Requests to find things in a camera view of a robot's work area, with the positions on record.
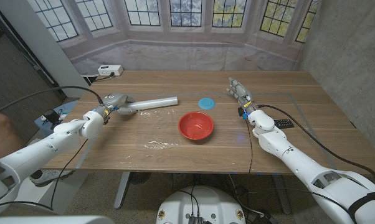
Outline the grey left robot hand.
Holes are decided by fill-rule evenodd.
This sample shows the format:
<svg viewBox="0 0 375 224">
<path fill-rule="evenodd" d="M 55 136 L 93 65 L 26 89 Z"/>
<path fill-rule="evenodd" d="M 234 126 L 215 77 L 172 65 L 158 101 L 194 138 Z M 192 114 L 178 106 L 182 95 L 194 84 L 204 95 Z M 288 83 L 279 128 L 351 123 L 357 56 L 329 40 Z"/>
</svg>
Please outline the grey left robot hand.
<svg viewBox="0 0 375 224">
<path fill-rule="evenodd" d="M 129 108 L 130 103 L 134 103 L 134 99 L 123 93 L 110 93 L 102 99 L 103 103 L 95 108 L 95 112 L 105 117 L 107 114 L 105 110 L 108 110 L 108 114 L 113 111 L 117 111 L 121 115 L 135 114 L 137 110 Z"/>
</svg>

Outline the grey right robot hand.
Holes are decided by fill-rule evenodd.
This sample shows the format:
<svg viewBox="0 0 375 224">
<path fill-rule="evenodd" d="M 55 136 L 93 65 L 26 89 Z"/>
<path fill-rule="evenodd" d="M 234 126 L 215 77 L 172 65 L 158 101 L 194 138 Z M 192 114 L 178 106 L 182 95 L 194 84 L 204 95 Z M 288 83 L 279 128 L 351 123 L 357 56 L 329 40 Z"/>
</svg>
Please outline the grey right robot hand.
<svg viewBox="0 0 375 224">
<path fill-rule="evenodd" d="M 238 80 L 229 77 L 230 88 L 227 91 L 237 99 L 240 107 L 249 115 L 258 109 L 254 103 L 252 93 Z"/>
</svg>

